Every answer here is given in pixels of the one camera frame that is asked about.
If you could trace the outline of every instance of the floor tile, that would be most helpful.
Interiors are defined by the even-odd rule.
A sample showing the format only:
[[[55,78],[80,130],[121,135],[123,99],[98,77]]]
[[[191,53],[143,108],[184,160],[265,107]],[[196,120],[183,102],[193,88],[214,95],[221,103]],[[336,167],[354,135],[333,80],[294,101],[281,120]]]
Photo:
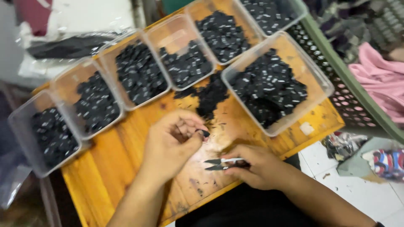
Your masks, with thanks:
[[[309,165],[307,165],[306,160],[304,159],[303,155],[299,152],[299,161],[300,161],[300,169],[302,170],[302,172],[304,174],[306,174],[307,176],[313,178],[314,174],[311,172]]]
[[[400,198],[401,202],[404,204],[404,183],[390,183],[390,185],[393,187],[394,191]]]
[[[300,153],[303,155],[314,176],[338,164],[335,159],[327,157],[327,150],[320,142],[308,146],[301,150]]]
[[[340,177],[335,168],[316,175],[316,180],[376,221],[404,208],[388,183],[377,184],[359,177]]]
[[[170,224],[166,225],[166,227],[175,227],[175,221],[171,222]]]
[[[403,227],[404,226],[404,208],[399,210],[398,212],[390,215],[381,223],[385,227]]]

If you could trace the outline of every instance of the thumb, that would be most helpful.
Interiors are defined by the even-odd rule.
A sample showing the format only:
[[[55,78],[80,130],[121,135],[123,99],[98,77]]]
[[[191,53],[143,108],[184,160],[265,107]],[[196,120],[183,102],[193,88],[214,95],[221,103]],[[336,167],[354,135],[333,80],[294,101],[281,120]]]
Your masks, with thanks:
[[[243,180],[249,186],[252,186],[252,187],[258,185],[261,181],[261,178],[258,175],[255,175],[252,172],[250,172],[246,169],[243,169],[243,168],[237,168],[237,167],[229,168],[229,169],[225,170],[225,174],[233,175],[233,176]]]
[[[203,143],[203,132],[197,131],[185,143],[181,144],[179,148],[187,154],[193,155],[199,150]]]

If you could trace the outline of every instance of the wooden table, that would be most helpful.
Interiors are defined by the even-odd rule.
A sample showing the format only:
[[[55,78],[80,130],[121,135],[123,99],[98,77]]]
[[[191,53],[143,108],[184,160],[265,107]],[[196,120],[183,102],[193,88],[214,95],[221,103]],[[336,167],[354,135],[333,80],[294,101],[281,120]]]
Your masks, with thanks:
[[[293,50],[284,48],[283,53],[291,55],[291,51]],[[204,80],[198,86],[206,83],[207,80]],[[150,125],[176,108],[194,111],[198,106],[197,98],[173,99],[173,96],[174,92],[169,92],[152,104],[128,113],[111,130],[96,136],[91,149],[62,168],[63,177],[84,227],[104,227],[108,223],[139,170]],[[221,171],[204,170],[208,166],[203,161],[217,158],[221,152],[228,151],[232,144],[246,143],[267,147],[270,152],[286,159],[344,126],[343,120],[328,99],[276,137],[265,136],[233,96],[220,103],[214,114],[215,118],[211,121],[213,125],[209,125],[209,141],[189,160],[169,187],[166,187],[168,197],[162,214],[162,226],[240,184],[240,181],[225,176]],[[314,131],[305,135],[300,129],[303,123],[311,125]]]

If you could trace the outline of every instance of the hand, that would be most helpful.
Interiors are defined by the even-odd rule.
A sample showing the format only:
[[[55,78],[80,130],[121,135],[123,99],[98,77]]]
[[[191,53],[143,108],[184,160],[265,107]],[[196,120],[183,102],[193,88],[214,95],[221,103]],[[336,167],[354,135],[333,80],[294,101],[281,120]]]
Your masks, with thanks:
[[[263,147],[239,144],[222,158],[244,158],[250,169],[229,168],[225,174],[234,175],[249,186],[260,190],[282,190],[287,185],[289,174],[294,170],[291,165],[282,162],[278,157]]]
[[[168,113],[152,125],[147,135],[143,163],[139,172],[149,179],[166,183],[175,177],[208,140],[203,137],[204,120],[196,113],[179,109]]]

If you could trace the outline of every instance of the left hand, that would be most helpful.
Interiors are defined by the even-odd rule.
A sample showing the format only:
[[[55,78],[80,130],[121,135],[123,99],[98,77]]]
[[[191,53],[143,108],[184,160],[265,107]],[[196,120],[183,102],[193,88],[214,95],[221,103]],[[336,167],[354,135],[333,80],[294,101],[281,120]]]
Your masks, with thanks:
[[[204,120],[194,112],[178,109],[152,125],[147,135],[143,163],[139,172],[164,184],[175,177],[206,142]]]

